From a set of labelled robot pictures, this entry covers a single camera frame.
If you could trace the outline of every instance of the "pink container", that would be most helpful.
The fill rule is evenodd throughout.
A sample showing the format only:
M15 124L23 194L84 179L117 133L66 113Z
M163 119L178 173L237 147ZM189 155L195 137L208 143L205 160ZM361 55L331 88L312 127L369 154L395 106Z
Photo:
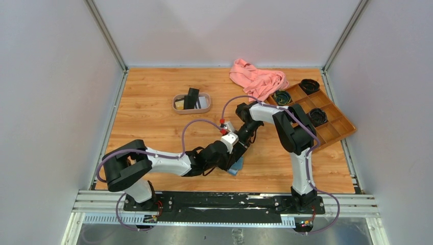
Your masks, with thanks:
M176 109L175 106L175 101L178 99L182 99L185 97L185 95L187 94L178 94L173 98L173 103L172 103L172 107L173 110L175 110L175 112L177 114L181 114L181 115L185 115L185 114L198 114L198 113L206 113L210 110L210 96L206 93L199 93L199 97L200 96L204 96L206 98L206 102L207 102L207 107L206 108L202 108L202 109L188 109L188 110L178 110Z

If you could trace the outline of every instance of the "metal frame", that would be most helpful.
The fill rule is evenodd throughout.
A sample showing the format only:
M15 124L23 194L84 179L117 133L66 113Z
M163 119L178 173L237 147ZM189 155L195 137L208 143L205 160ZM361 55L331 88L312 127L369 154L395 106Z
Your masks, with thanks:
M126 66L119 50L117 49L105 23L95 5L94 0L84 0L86 5L89 7L89 11L94 17L96 23L98 24L99 29L101 30L102 35L107 41L111 51L113 52L119 66L124 71L124 76L118 88L118 93L116 99L114 101L113 109L111 112L110 120L107 126L106 135L101 143L101 151L98 156L98 162L103 157L103 154L106 150L109 135L111 133L111 129L113 127L114 119L117 113L118 105L120 103L123 89L125 86L126 78L128 75L128 67ZM325 84L326 91L330 99L337 104L337 101L334 96L333 88L331 81L328 76L328 70L331 67L333 61L338 55L340 49L342 48L344 42L355 26L356 22L359 20L361 14L365 10L367 3L369 0L360 0L350 21L345 27L343 33L341 34L338 42L336 43L334 49L332 50L326 64L322 67L322 78ZM346 156L346 160L348 163L348 168L353 177L353 183L355 186L359 186L359 182L356 178L356 169L353 164L352 158L350 156L349 148L350 146L347 144L345 140L342 141L342 147ZM108 217L113 219L113 214L115 213L115 205L119 197L122 193L112 193L108 191L88 191L88 190L80 190L78 192L74 207L71 212L71 216L69 218L68 225L66 227L66 231L64 233L62 244L76 244L80 235L80 230L83 223L89 222L89 220L93 220L94 223L97 222L107 222L107 219L98 219L98 217ZM274 193L262 193L260 195L254 195L250 198L260 198L264 195L284 195L282 194L274 194ZM325 204L326 213L323 215L317 215L321 217L334 217L336 213L336 205L332 198L327 195L321 195ZM341 217L362 217L365 218L367 224L369 226L370 236L372 238L373 244L389 244L385 231L383 229L383 225L381 222L380 214L374 200L374 196L366 195L366 194L336 194L335 195L341 204ZM133 219L128 219L133 222L134 218L143 216L144 214L156 214L156 212L124 212L123 211L123 202L120 203L120 214L121 216L132 217ZM282 215L282 219L287 221L286 224L277 224L275 227L284 227L284 225L288 225L292 218L294 217L305 217L309 215L299 215L299 214L284 214ZM157 225L211 225L211 226L240 226L240 227L260 227L261 224L235 224L235 223L224 223L224 224L157 224Z

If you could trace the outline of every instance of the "wooden tray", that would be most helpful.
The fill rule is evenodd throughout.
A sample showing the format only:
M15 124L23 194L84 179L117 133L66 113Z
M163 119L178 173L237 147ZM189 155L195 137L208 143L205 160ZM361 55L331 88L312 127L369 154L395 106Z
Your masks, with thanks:
M356 132L356 127L322 90L307 95L297 84L289 87L286 91L292 97L292 102L288 106L300 104L305 113L309 113L314 108L320 108L328 117L327 123L316 127L320 147L315 151L324 149ZM272 95L268 97L268 103L277 105Z

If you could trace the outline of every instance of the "gray floor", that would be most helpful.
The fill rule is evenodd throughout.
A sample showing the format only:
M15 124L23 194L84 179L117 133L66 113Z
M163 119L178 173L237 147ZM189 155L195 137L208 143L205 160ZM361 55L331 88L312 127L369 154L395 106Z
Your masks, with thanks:
M315 219L315 229L325 226L325 218ZM340 218L327 231L307 237L281 228L226 228L226 227L155 227L148 232L134 232L120 225L84 225L77 244L98 241L112 231L112 235L91 244L152 244L152 245L255 245L255 244L372 244L370 233L363 218Z

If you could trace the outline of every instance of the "blue object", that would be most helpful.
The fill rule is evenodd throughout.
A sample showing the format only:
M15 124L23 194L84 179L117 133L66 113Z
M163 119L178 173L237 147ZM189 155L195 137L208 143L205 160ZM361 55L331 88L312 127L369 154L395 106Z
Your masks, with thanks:
M237 175L237 172L244 166L244 157L240 157L237 162L235 162L227 172L233 176Z

